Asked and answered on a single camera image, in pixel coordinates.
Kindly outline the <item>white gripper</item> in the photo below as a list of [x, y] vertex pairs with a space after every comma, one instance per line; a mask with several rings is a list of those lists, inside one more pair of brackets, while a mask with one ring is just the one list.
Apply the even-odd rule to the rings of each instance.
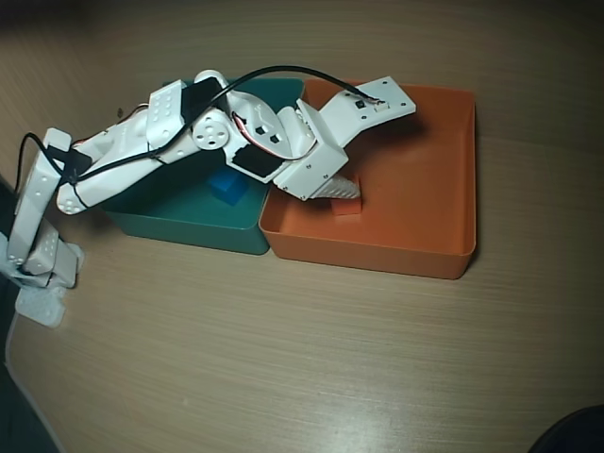
[[273, 179], [273, 184], [303, 201], [360, 198], [360, 185], [338, 175], [348, 163], [348, 156], [333, 137], [320, 112], [302, 100], [297, 100], [296, 104], [302, 119], [314, 135], [315, 143], [304, 157], [289, 163]]

